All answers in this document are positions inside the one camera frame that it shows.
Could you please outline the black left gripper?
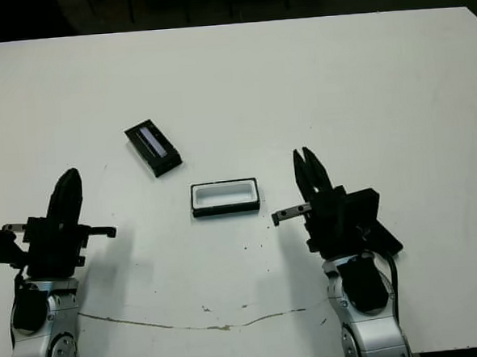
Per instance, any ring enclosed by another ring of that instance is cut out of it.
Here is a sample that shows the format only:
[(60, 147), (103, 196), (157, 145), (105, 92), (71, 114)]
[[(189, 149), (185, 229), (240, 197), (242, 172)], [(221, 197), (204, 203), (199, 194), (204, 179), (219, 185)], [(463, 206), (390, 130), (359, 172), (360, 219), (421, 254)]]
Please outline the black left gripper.
[(7, 236), (23, 235), (28, 250), (15, 247), (6, 263), (26, 269), (33, 279), (63, 279), (72, 276), (77, 267), (85, 265), (80, 251), (90, 236), (114, 238), (116, 227), (79, 224), (82, 208), (82, 179), (76, 168), (68, 169), (58, 179), (49, 199), (46, 217), (30, 217), (25, 224), (3, 225)]

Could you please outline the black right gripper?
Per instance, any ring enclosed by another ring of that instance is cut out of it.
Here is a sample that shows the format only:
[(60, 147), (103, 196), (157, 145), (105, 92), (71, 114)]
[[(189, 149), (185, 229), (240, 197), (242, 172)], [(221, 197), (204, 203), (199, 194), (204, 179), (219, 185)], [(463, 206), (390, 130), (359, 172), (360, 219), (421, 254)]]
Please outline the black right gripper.
[(298, 216), (304, 216), (311, 253), (318, 252), (325, 260), (359, 254), (363, 241), (349, 221), (348, 194), (343, 186), (333, 188), (328, 172), (311, 149), (293, 151), (293, 170), (303, 204), (277, 210), (272, 223), (278, 226)]

